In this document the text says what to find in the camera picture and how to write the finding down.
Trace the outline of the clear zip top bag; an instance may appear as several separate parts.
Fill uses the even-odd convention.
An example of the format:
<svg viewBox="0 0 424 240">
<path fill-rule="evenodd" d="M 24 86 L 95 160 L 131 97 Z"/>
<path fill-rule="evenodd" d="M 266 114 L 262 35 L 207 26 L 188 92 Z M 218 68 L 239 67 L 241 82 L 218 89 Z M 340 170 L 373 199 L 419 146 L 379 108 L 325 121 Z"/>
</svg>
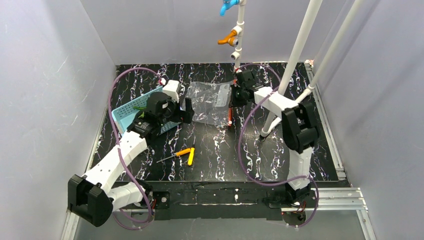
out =
<svg viewBox="0 0 424 240">
<path fill-rule="evenodd" d="M 197 123 L 227 126 L 230 122 L 229 103 L 232 82 L 211 83 L 191 82 L 186 97 L 192 101 L 194 116 Z"/>
</svg>

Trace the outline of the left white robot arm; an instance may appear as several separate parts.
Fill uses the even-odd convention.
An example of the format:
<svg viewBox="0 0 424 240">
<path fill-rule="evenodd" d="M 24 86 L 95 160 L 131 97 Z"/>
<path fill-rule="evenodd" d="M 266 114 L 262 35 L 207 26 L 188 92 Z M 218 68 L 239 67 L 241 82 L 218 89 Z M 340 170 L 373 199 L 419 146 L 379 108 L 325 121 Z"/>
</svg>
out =
<svg viewBox="0 0 424 240">
<path fill-rule="evenodd" d="M 116 145 L 93 168 L 82 176 L 73 175 L 67 183 L 67 209 L 95 227 L 103 225 L 112 213 L 128 205 L 139 203 L 148 209 L 148 221 L 153 219 L 149 194 L 152 187 L 134 176 L 125 185 L 114 187 L 122 172 L 128 175 L 129 164 L 148 145 L 163 133 L 167 123 L 190 124 L 194 109 L 191 98 L 185 98 L 185 108 L 164 92 L 153 92 L 143 109 L 132 119 Z"/>
</svg>

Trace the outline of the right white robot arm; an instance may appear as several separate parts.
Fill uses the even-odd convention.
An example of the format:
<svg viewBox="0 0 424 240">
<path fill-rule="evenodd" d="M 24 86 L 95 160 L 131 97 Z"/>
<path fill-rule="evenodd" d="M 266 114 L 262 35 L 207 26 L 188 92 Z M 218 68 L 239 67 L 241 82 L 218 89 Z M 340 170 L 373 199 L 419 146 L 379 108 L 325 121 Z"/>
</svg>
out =
<svg viewBox="0 0 424 240">
<path fill-rule="evenodd" d="M 283 142 L 289 148 L 289 172 L 284 190 L 267 193 L 262 202 L 273 208 L 302 203 L 311 194 L 311 157 L 320 137 L 313 104 L 297 103 L 263 86 L 251 70 L 238 70 L 235 78 L 229 106 L 242 107 L 252 102 L 276 114 L 282 123 Z"/>
</svg>

